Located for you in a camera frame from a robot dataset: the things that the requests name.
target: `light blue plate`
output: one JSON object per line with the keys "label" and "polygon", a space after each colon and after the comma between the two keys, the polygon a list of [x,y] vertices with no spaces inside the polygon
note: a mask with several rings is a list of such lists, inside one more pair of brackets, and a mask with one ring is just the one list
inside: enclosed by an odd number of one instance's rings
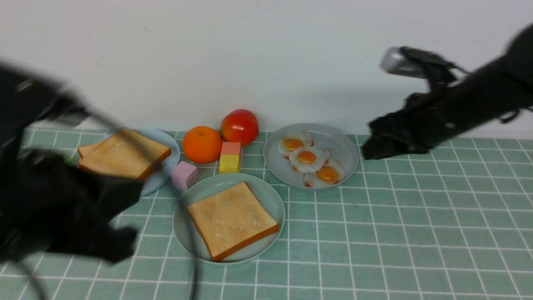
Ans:
{"label": "light blue plate", "polygon": [[[176,168],[177,163],[180,161],[180,147],[178,146],[176,140],[173,137],[169,136],[168,134],[162,131],[159,131],[159,130],[155,130],[155,129],[135,129],[135,130],[138,133],[140,133],[142,136],[171,148],[172,153],[170,154],[169,157],[167,157],[167,159],[163,161],[163,168],[167,170],[166,173],[170,174],[170,172],[172,172],[172,170]],[[99,140],[99,142],[108,139],[110,136],[111,134],[104,136],[102,139]],[[157,173],[152,174],[152,176],[148,177],[148,179],[146,180],[146,183],[144,184],[144,188],[142,189],[142,192],[141,192],[141,197],[146,196],[156,191],[167,180],[168,180],[168,176],[166,176],[163,172],[157,172]]]}

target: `pink cube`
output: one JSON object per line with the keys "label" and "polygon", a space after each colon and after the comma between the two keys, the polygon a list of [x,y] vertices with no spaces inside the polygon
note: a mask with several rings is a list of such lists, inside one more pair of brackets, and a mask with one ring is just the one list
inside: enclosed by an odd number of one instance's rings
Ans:
{"label": "pink cube", "polygon": [[171,173],[172,183],[187,191],[198,181],[198,168],[188,162],[181,161]]}

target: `tomato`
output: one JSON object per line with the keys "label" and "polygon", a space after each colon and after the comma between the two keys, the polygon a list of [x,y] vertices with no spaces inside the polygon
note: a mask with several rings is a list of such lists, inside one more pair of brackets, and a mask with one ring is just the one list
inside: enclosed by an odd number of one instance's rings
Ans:
{"label": "tomato", "polygon": [[259,134],[259,123],[252,112],[238,109],[222,120],[220,132],[225,141],[240,142],[246,147]]}

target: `fried egg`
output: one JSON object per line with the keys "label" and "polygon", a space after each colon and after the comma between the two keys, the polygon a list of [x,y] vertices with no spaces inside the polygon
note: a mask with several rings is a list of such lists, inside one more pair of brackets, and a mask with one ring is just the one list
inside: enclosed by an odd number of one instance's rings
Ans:
{"label": "fried egg", "polygon": [[344,176],[341,164],[334,159],[329,159],[320,170],[306,173],[303,181],[307,187],[327,187],[341,182]]}
{"label": "fried egg", "polygon": [[319,147],[299,147],[292,151],[289,162],[300,173],[314,173],[328,161],[329,150]]}
{"label": "fried egg", "polygon": [[283,157],[289,159],[292,151],[300,147],[313,146],[313,138],[307,131],[297,132],[293,135],[284,136],[278,144],[278,152],[283,154]]}

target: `toast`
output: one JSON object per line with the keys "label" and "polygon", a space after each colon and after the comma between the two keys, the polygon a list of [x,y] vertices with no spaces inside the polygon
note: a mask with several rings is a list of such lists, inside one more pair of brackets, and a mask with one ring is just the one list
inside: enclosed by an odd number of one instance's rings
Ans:
{"label": "toast", "polygon": [[214,262],[279,230],[246,182],[193,203],[188,211]]}
{"label": "toast", "polygon": [[[172,153],[170,147],[148,139],[133,130],[122,128],[121,131],[143,144],[152,157],[156,157],[157,162],[164,161]],[[78,166],[83,170],[105,175],[146,179],[154,171],[153,163],[154,161],[147,161],[135,148],[115,133],[97,145],[89,154],[84,155]]]}

